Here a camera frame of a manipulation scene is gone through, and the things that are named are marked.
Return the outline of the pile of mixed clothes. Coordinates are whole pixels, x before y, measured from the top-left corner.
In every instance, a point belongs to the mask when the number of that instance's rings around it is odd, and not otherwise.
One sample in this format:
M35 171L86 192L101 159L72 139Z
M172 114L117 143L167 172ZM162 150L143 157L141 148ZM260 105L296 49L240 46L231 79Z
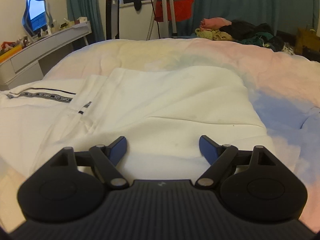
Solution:
M271 49L274 52L294 54L294 49L288 41L276 35L267 23L253 25L246 21L214 17L204 18L195 29L199 38L211 41L233 41L244 45L253 45Z

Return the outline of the white dressing table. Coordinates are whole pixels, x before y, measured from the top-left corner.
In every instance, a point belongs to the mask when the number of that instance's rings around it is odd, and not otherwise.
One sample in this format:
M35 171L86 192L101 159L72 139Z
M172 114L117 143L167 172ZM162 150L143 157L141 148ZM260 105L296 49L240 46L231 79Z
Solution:
M5 61L1 62L1 90L39 81L43 79L39 61L58 49L92 33L89 21L78 23L69 28L57 31L25 47Z

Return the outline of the orange tray of toiletries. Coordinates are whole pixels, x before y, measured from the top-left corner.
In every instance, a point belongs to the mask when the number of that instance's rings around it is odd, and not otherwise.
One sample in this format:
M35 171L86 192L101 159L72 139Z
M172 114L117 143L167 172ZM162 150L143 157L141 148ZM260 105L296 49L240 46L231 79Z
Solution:
M3 42L1 44L1 56L0 56L0 63L6 61L11 56L15 55L19 51L21 51L26 45L27 40L22 38L15 42Z

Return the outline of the brown cardboard box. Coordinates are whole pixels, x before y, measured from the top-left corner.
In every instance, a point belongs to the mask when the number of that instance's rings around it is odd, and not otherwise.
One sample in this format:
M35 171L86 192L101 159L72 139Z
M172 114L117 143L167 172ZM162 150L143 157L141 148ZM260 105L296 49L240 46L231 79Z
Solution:
M313 29L298 28L297 30L295 54L302 55L304 48L319 52L319 36Z

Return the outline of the red cloth on stand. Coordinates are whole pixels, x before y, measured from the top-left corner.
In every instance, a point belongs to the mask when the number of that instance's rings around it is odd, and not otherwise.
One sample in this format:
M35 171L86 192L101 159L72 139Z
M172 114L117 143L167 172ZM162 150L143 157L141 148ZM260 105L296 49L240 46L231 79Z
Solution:
M174 0L174 12L176 22L188 20L192 16L194 0ZM155 9L155 20L163 22L163 9L161 0L157 0Z

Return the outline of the wavy lit mirror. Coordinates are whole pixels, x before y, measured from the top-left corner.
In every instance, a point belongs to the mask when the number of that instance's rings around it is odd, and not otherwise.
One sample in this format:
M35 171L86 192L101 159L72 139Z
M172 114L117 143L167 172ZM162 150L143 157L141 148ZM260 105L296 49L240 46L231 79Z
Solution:
M29 37L39 36L42 31L50 33L52 23L48 0L26 0L22 25Z

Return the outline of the teal curtain left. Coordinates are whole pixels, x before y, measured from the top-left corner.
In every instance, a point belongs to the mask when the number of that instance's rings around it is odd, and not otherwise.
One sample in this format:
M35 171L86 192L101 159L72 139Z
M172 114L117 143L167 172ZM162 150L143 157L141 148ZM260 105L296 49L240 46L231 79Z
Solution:
M87 17L91 23L95 42L104 40L104 32L98 0L67 0L67 14L69 20Z

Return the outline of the teal curtain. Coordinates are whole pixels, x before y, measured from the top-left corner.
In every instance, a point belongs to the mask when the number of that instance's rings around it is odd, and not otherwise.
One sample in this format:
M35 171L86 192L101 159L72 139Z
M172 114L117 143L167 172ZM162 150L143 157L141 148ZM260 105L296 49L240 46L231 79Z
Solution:
M67 14L69 20L87 17L91 23L95 42L104 40L104 32L98 0L67 0Z
M317 28L319 0L194 0L191 18L177 24L178 35L189 36L202 19L214 17L267 23L274 32L296 35L299 28Z

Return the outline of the teal curtain right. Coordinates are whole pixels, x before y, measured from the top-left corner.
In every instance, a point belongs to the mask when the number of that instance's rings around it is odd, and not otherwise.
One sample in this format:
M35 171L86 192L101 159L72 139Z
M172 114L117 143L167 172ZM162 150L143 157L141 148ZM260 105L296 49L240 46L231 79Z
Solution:
M191 18L177 24L178 35L189 36L202 19L214 17L267 23L274 32L296 35L299 28L317 28L319 0L194 0Z

